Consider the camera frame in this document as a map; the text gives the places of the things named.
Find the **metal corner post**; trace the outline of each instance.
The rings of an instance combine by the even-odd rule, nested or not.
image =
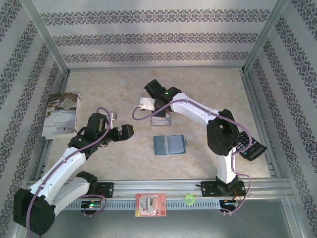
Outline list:
[[[44,21],[41,18],[41,15],[37,11],[33,0],[21,0],[23,7],[25,8],[26,12],[28,13],[29,17],[31,18],[33,24],[35,25],[36,29],[40,33],[44,43],[46,44],[47,48],[49,49],[50,53],[53,55],[56,63],[58,64],[59,68],[63,72],[64,75],[68,75],[69,69],[66,65],[63,56],[59,52],[57,45],[55,44],[52,36],[50,35]]]
[[[285,216],[288,222],[288,226],[290,228],[292,236],[308,238],[307,232],[305,230],[305,226],[301,215],[298,210],[297,203],[294,198],[283,198],[281,199],[283,209],[285,212]]]
[[[277,0],[276,4],[269,15],[259,37],[257,38],[254,46],[252,47],[249,56],[244,64],[244,70],[249,71],[250,67],[256,60],[259,52],[261,51],[263,45],[265,44],[269,34],[271,33],[271,30],[273,29],[274,25],[276,24],[279,16],[282,14],[282,11],[286,7],[288,0]]]
[[[255,100],[255,93],[251,86],[251,81],[247,73],[245,73],[242,69],[239,69],[240,75],[242,78],[243,86],[247,94],[247,98],[250,104],[251,112],[256,123],[256,127],[259,133],[259,137],[261,142],[263,142],[267,146],[267,151],[265,155],[267,156],[267,160],[271,161],[272,167],[275,173],[276,178],[281,178],[281,174],[279,172],[278,164],[276,162],[276,158],[273,153],[273,149],[271,147],[270,140],[268,138],[268,134],[265,128],[265,124],[263,118],[261,116],[260,108]]]

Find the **wall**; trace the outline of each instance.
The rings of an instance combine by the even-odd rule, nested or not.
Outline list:
[[[0,0],[0,238],[12,225],[13,196],[25,186],[42,150],[50,93],[64,79],[18,0]]]
[[[275,156],[317,237],[317,1],[292,0],[249,71]]]
[[[276,0],[34,0],[69,68],[243,66]]]

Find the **green tape roll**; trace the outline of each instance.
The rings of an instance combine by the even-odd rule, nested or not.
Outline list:
[[[189,206],[193,205],[195,203],[195,197],[191,194],[187,194],[185,196],[185,203]]]

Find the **mounting plate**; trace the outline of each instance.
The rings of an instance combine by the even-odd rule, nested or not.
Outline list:
[[[234,191],[237,192],[237,196],[245,196],[246,189],[243,181],[237,181],[237,183],[232,187],[232,189],[227,193],[223,194],[217,188],[216,181],[202,181],[201,182],[201,190],[203,197],[223,197],[223,196],[235,196]]]
[[[112,198],[113,186],[114,186],[114,183],[112,182],[98,182],[97,194],[105,196],[105,198]]]

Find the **enclosure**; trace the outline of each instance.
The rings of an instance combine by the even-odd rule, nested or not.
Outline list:
[[[131,124],[135,134],[98,149],[69,178],[87,171],[113,182],[106,211],[88,220],[75,200],[44,238],[317,237],[316,4],[1,0],[0,238],[26,237],[12,219],[14,194],[68,147],[70,138],[45,140],[41,133],[48,96],[76,91],[80,127],[105,107],[118,113],[115,126]],[[253,181],[239,212],[223,217],[213,204],[225,197],[204,198],[196,186],[217,175],[206,128],[177,113],[170,127],[132,119],[153,79],[230,110],[267,147],[252,162],[235,158],[236,170]],[[185,154],[154,155],[153,136],[177,134],[186,138]],[[165,220],[134,220],[135,194],[144,192],[166,194]],[[186,194],[196,207],[182,207]]]

